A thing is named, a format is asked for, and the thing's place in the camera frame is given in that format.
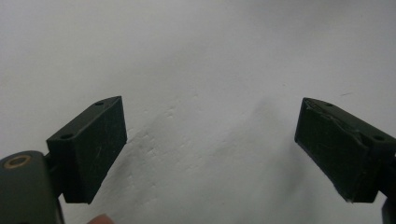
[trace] screw hole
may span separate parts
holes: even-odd
[[[68,138],[71,138],[71,137],[73,137],[73,134],[72,133],[67,133],[67,134],[62,135],[61,139],[68,139]]]
[[[375,135],[375,136],[374,136],[374,139],[377,140],[377,141],[381,141],[381,142],[382,142],[382,141],[385,141],[385,138],[382,137],[382,136],[379,136],[379,135]]]
[[[28,163],[31,158],[32,157],[29,155],[20,155],[20,156],[14,157],[14,158],[6,161],[6,163],[4,164],[4,167],[6,169],[15,169],[17,167],[23,166],[26,163]]]

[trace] dark block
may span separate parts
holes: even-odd
[[[396,140],[341,108],[304,98],[295,141],[348,202],[372,203]]]
[[[91,203],[127,140],[121,97],[99,101],[47,140],[68,203]]]

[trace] black rubber pad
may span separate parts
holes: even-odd
[[[341,108],[304,98],[295,141],[348,202],[372,203],[377,177],[394,158],[396,140]]]
[[[88,107],[47,140],[68,203],[91,203],[127,140],[121,97]]]

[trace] white surface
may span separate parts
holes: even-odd
[[[68,224],[380,223],[293,142],[304,96],[396,136],[393,0],[1,1],[0,156],[122,95],[129,143]]]

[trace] white wall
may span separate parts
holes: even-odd
[[[68,224],[380,223],[293,142],[304,96],[396,136],[393,0],[1,1],[0,157],[122,95],[128,144]]]

